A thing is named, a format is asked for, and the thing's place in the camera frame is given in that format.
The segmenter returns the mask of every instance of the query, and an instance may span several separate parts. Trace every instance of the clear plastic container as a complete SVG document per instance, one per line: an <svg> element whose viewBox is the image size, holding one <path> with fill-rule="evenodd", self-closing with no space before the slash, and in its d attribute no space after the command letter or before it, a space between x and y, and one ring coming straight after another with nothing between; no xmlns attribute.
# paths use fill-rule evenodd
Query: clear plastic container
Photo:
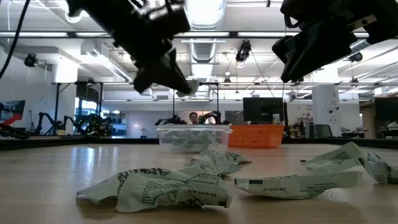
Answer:
<svg viewBox="0 0 398 224"><path fill-rule="evenodd" d="M168 153L199 153L209 147L226 152L229 125L160 125L157 129L160 146Z"/></svg>

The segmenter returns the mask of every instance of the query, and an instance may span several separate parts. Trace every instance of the orange basket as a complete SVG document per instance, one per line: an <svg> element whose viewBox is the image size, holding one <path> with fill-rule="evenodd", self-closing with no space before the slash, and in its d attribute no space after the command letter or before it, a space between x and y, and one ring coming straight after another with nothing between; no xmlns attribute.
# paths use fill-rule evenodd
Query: orange basket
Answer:
<svg viewBox="0 0 398 224"><path fill-rule="evenodd" d="M282 144L283 125L232 125L228 146L270 149Z"/></svg>

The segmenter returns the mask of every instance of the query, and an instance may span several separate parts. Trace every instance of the plastic bin lid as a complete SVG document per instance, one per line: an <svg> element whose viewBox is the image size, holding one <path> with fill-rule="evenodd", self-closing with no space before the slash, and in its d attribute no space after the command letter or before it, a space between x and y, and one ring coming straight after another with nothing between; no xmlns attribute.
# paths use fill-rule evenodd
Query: plastic bin lid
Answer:
<svg viewBox="0 0 398 224"><path fill-rule="evenodd" d="M165 124L159 125L158 131L223 131L232 133L229 125L218 124Z"/></svg>

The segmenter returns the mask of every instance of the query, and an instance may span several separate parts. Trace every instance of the table surface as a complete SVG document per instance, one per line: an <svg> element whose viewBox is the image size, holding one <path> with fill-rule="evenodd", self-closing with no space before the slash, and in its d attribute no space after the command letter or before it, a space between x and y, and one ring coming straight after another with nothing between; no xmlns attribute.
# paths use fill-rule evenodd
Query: table surface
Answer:
<svg viewBox="0 0 398 224"><path fill-rule="evenodd" d="M76 192L128 169L178 169L193 154L163 154L154 145L94 144L3 151L0 223L398 223L398 185L379 185L367 173L356 188L331 189L310 200L256 197L233 186L236 177L300 174L304 171L300 159L336 148L292 144L277 149L230 149L252 159L226 178L234 192L230 208L177 205L138 213L118 213L114 201L95 205L78 200ZM364 150L398 165L398 151Z"/></svg>

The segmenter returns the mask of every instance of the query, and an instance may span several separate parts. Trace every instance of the desk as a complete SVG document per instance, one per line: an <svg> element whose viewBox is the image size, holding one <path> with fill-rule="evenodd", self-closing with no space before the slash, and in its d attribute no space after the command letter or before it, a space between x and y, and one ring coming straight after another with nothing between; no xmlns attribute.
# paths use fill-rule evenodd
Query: desk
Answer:
<svg viewBox="0 0 398 224"><path fill-rule="evenodd" d="M76 200L76 191L115 173L135 168L178 169L192 154L162 154L155 145L81 145L0 152L2 224L63 223L398 223L398 185L379 185L364 174L353 189L332 189L311 200L274 200L250 196L233 187L236 177L271 177L304 171L300 159L336 149L332 145L282 145L278 149L230 149L245 154L227 183L234 192L230 208L183 205L139 213L118 213L114 201L97 206ZM398 151L376 151L398 165Z"/></svg>

